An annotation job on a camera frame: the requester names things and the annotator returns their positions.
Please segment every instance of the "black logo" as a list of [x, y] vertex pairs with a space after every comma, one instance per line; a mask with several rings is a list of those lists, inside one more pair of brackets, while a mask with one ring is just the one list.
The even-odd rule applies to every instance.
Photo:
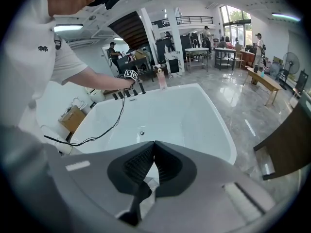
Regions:
[[43, 47], [43, 46], [40, 46], [40, 47], [38, 47], [38, 50], [41, 51], [41, 52], [42, 52], [42, 51], [45, 51], [45, 52], [48, 52], [48, 51], [49, 51], [49, 50], [48, 50], [48, 47], [46, 47], [46, 46], [44, 46], [44, 47]]

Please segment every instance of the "chair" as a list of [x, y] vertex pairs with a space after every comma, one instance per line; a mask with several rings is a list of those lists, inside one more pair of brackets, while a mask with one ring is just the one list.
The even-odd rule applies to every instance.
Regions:
[[236, 66], [237, 61], [239, 61], [239, 62], [240, 62], [240, 69], [241, 69], [242, 61], [244, 61], [244, 60], [242, 59], [242, 54], [241, 54], [242, 47], [243, 47], [243, 46], [240, 45], [240, 44], [236, 44], [236, 45], [235, 45], [236, 58], [235, 58], [234, 68], [235, 68], [235, 66]]

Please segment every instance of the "bottle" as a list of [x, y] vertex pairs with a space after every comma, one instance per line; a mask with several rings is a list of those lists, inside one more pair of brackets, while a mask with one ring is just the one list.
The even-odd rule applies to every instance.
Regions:
[[164, 91], [167, 89], [167, 84], [165, 80], [164, 72], [162, 72], [161, 68], [157, 69], [157, 78], [159, 79], [160, 90]]

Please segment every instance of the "electric fan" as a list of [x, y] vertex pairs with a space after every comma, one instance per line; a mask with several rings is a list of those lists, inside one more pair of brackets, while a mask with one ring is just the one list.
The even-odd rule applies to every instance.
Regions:
[[287, 90], [285, 83], [288, 75], [295, 74], [299, 71], [299, 60], [297, 56], [292, 52], [286, 53], [283, 58], [283, 66], [284, 68], [278, 72], [277, 79], [280, 80], [280, 86], [284, 90]]

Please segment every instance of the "marble floor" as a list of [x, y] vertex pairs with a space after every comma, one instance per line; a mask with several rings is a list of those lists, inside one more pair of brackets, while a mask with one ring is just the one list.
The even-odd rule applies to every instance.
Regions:
[[[270, 92], [260, 83], [252, 85], [251, 77], [243, 87], [245, 70], [219, 70], [213, 64], [214, 61], [209, 60], [208, 72], [201, 67], [192, 67], [192, 73], [186, 71], [181, 78], [167, 78], [167, 85], [198, 83], [215, 104], [231, 133], [237, 148], [234, 165], [265, 187], [276, 202], [295, 196], [307, 175], [307, 168], [264, 181], [253, 151], [253, 147], [269, 136], [292, 111], [290, 91], [280, 91], [274, 104], [270, 102], [265, 106]], [[155, 82], [146, 80], [143, 85], [146, 91], [159, 89], [157, 78]]]

